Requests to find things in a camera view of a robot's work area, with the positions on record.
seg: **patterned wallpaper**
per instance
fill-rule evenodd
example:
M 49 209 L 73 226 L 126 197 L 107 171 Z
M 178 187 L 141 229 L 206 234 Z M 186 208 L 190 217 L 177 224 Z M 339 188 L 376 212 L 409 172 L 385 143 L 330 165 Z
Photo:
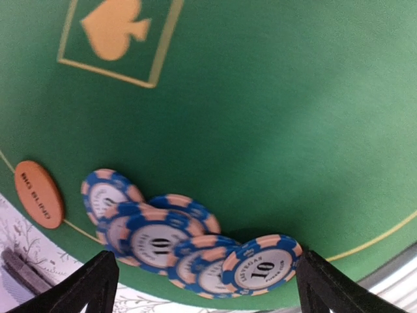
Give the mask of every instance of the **patterned wallpaper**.
M 61 282 L 82 266 L 81 262 L 61 250 L 38 231 L 0 194 L 0 251 L 8 247 L 18 252 L 29 265 L 44 273 L 44 276 L 54 284 Z M 113 312 L 209 313 L 219 311 L 180 305 L 119 284 Z M 254 311 L 229 312 L 244 313 Z

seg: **poker chip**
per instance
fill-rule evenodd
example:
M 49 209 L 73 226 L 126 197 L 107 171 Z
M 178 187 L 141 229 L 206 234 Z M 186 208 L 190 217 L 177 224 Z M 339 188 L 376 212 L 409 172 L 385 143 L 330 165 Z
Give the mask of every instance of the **poker chip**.
M 119 240 L 121 230 L 126 227 L 128 219 L 143 210 L 151 210 L 154 207 L 144 202 L 122 202 L 111 206 L 104 215 L 98 219 L 97 238 L 105 246 L 106 250 L 112 251 L 115 257 L 131 266 L 138 266 L 138 262 L 123 253 Z
M 131 216 L 121 232 L 121 249 L 146 271 L 166 275 L 167 257 L 183 240 L 201 236 L 204 229 L 174 211 L 141 210 Z
M 200 253 L 217 246 L 231 245 L 239 243 L 221 235 L 204 235 L 179 243 L 168 255 L 168 279 L 179 288 L 190 289 L 190 285 L 195 284 L 195 275 L 190 267 Z
M 220 233 L 216 217 L 204 205 L 180 194 L 165 194 L 149 200 L 149 204 L 160 209 L 175 209 L 189 214 L 202 223 L 207 233 Z
M 230 291 L 221 280 L 224 260 L 239 246 L 221 246 L 202 251 L 191 265 L 195 283 L 189 286 L 201 297 L 208 299 L 225 299 L 240 297 L 239 293 Z
M 285 235 L 253 239 L 224 261 L 222 282 L 241 295 L 267 293 L 295 276 L 301 253 L 297 241 Z
M 94 225 L 106 210 L 116 203 L 144 201 L 139 189 L 127 178 L 109 169 L 90 173 L 81 185 L 84 205 Z

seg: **poker table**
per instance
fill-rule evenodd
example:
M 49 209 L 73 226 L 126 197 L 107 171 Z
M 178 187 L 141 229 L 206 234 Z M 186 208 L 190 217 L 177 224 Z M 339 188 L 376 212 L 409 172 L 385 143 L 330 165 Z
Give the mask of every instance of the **poker table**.
M 86 262 L 97 168 L 190 196 L 240 242 L 283 233 L 360 280 L 417 238 L 415 1 L 0 2 L 0 192 L 42 164 L 66 207 L 39 229 Z M 220 309 L 298 304 L 296 281 L 204 299 L 120 263 L 137 290 Z

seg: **stack of poker chips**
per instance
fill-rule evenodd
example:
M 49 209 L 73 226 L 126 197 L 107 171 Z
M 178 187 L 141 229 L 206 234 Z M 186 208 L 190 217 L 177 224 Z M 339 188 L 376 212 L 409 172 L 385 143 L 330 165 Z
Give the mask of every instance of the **stack of poker chips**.
M 302 249 L 295 239 L 274 234 L 241 245 L 222 236 L 216 217 L 187 196 L 146 202 L 136 186 L 109 169 L 90 173 L 81 193 L 106 250 L 202 297 L 260 295 L 296 273 Z

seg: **spade symbol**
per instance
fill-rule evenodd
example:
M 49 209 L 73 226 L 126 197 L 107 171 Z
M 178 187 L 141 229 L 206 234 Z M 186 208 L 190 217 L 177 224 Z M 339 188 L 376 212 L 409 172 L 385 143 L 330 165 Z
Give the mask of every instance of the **spade symbol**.
M 81 21 L 90 45 L 101 59 L 120 59 L 129 48 L 130 36 L 145 41 L 151 19 L 134 22 L 141 0 L 105 0 Z

